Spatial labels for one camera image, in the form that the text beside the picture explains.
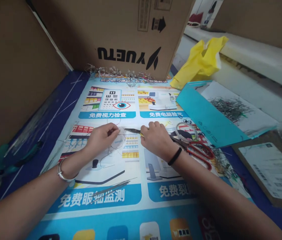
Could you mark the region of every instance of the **hand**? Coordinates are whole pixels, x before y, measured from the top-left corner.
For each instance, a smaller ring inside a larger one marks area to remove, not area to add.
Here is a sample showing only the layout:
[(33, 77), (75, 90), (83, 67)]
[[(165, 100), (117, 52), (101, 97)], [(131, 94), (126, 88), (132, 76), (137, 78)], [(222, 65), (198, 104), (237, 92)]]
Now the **hand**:
[(96, 157), (111, 146), (119, 132), (119, 128), (113, 123), (94, 128), (87, 145), (84, 147), (84, 151)]
[(170, 138), (165, 126), (159, 122), (149, 122), (149, 128), (143, 125), (141, 133), (144, 135), (141, 136), (142, 146), (166, 162), (169, 162), (179, 149)]

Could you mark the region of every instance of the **wristband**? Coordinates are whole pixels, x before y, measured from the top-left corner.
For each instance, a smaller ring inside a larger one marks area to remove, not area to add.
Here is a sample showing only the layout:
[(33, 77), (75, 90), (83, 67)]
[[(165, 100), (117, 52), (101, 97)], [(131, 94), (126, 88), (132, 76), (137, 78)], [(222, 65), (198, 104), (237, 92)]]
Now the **wristband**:
[(177, 151), (177, 153), (173, 156), (173, 158), (168, 162), (168, 165), (171, 166), (175, 160), (177, 160), (177, 158), (179, 157), (180, 153), (182, 152), (182, 148), (179, 148), (179, 150)]

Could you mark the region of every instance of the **forearm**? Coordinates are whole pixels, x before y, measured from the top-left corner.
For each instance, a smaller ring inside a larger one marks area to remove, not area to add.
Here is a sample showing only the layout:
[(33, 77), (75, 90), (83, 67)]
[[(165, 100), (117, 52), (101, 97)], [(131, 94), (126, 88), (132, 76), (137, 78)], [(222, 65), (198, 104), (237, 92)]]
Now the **forearm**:
[[(71, 155), (62, 163), (63, 176), (73, 178), (93, 157), (88, 149)], [(0, 201), (0, 239), (23, 239), (42, 219), (69, 185), (57, 172), (55, 166)]]
[(243, 238), (282, 239), (279, 227), (257, 206), (186, 152), (181, 153), (173, 168), (190, 183), (221, 225)]

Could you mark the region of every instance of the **right hand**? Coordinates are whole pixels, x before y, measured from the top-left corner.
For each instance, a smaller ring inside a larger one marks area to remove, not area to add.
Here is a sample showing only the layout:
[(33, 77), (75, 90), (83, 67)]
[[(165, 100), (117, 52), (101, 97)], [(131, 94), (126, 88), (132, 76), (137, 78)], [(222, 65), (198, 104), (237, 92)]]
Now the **right hand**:
[(170, 138), (165, 126), (158, 121), (149, 122), (149, 128), (143, 125), (141, 133), (144, 135), (141, 136), (142, 146), (166, 162), (169, 162), (179, 149)]

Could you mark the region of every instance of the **silver bangle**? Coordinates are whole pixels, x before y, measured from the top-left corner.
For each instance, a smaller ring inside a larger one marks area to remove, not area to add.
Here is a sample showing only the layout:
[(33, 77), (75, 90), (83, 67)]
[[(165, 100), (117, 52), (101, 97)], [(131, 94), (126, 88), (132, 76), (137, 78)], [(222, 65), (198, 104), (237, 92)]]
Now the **silver bangle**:
[(63, 159), (59, 162), (59, 164), (58, 164), (58, 175), (60, 176), (60, 178), (61, 178), (62, 180), (66, 181), (66, 182), (72, 182), (79, 174), (77, 174), (77, 175), (76, 175), (74, 178), (72, 178), (72, 179), (67, 179), (67, 178), (65, 178), (65, 177), (62, 175), (61, 164), (62, 164), (62, 162), (63, 162), (66, 158), (63, 158)]

